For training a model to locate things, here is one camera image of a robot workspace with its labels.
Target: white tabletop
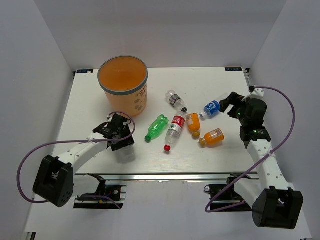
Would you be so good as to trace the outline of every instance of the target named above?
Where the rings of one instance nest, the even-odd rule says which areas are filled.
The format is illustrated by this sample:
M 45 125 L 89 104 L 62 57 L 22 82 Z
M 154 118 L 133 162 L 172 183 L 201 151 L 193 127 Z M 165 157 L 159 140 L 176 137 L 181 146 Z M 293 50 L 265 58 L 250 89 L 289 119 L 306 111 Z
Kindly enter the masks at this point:
M 217 128 L 223 131 L 225 140 L 215 147 L 201 148 L 187 125 L 170 154 L 164 153 L 167 130 L 151 143 L 144 140 L 149 126 L 160 114 L 171 121 L 176 113 L 165 101 L 168 90 L 175 90 L 184 100 L 188 113 L 200 113 L 206 104 L 222 94 L 247 95 L 248 86 L 242 71 L 225 71 L 223 67 L 149 68 L 148 73 L 147 107 L 134 118 L 135 160 L 122 159 L 117 151 L 107 149 L 86 163 L 78 173 L 231 173 L 244 172 L 253 165 L 239 136 L 240 123 L 230 118 L 227 112 L 201 121 L 202 137 Z M 95 69 L 93 73 L 75 75 L 58 140 L 85 139 L 113 111 L 98 83 L 97 74 Z M 53 155 L 72 147 L 72 144 L 57 145 Z

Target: white enclosure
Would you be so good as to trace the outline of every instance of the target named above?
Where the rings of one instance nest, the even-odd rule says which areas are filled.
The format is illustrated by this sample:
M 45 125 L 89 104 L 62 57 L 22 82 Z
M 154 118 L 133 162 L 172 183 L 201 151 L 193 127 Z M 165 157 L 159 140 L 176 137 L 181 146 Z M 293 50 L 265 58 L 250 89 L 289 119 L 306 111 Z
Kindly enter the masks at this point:
M 72 71 L 133 55 L 152 68 L 251 68 L 252 84 L 284 91 L 296 107 L 296 128 L 277 159 L 302 192 L 310 233 L 320 240 L 319 39 L 316 0 L 0 1 L 0 239 L 24 232 L 31 205 L 18 193 L 17 168 L 29 150 L 57 138 Z M 275 145 L 292 116 L 281 96 L 266 92 L 265 100 Z M 40 150 L 23 168 L 28 196 L 39 159 L 50 153 Z

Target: plastic bottle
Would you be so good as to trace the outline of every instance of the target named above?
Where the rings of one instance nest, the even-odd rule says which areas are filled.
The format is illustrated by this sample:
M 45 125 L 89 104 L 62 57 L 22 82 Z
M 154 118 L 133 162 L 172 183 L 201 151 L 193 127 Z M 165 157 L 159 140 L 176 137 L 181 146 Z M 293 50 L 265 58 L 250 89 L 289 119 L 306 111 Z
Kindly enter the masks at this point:
M 217 114 L 220 110 L 220 101 L 226 99 L 229 95 L 227 93 L 222 94 L 216 100 L 210 102 L 206 105 L 201 113 L 199 113 L 200 118 L 205 119 L 212 117 Z
M 200 118 L 209 118 L 220 110 L 220 103 L 218 101 L 212 101 L 204 107 L 203 111 L 199 114 Z
M 175 91 L 169 90 L 165 94 L 165 99 L 175 108 L 175 110 L 182 111 L 184 113 L 187 112 L 188 109 L 185 107 L 185 102 L 178 96 Z
M 178 111 L 170 124 L 170 128 L 166 133 L 164 150 L 167 152 L 177 144 L 182 128 L 186 121 L 186 114 Z
M 168 124 L 169 120 L 163 114 L 157 117 L 157 119 L 151 124 L 148 129 L 148 134 L 145 136 L 145 141 L 149 143 L 151 140 L 160 136 L 162 130 Z
M 200 121 L 197 113 L 191 113 L 186 116 L 186 123 L 194 138 L 200 136 Z
M 222 133 L 221 129 L 218 128 L 216 130 L 213 130 L 211 132 L 208 132 L 206 135 L 204 135 L 203 138 L 199 139 L 199 143 L 201 146 L 207 145 L 213 145 L 221 142 L 222 140 L 225 139 L 224 134 Z

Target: red bottle cap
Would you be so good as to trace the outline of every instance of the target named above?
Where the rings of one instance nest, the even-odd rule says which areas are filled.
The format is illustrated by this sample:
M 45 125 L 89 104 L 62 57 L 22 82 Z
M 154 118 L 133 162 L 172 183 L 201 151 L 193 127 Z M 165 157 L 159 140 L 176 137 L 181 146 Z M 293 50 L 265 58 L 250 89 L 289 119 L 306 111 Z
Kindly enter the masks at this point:
M 166 150 L 167 152 L 169 152 L 171 149 L 171 147 L 169 145 L 164 145 L 164 150 Z

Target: green bottle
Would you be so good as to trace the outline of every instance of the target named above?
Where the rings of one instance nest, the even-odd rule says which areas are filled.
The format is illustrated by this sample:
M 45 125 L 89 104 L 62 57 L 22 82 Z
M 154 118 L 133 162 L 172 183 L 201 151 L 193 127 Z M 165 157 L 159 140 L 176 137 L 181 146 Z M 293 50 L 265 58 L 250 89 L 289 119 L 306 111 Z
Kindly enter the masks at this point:
M 148 134 L 145 136 L 145 141 L 147 143 L 150 143 L 151 140 L 159 137 L 162 130 L 165 128 L 165 126 L 168 124 L 169 120 L 167 117 L 165 117 L 163 114 L 158 116 L 158 118 L 154 121 L 154 123 L 151 124 L 151 126 L 148 129 Z

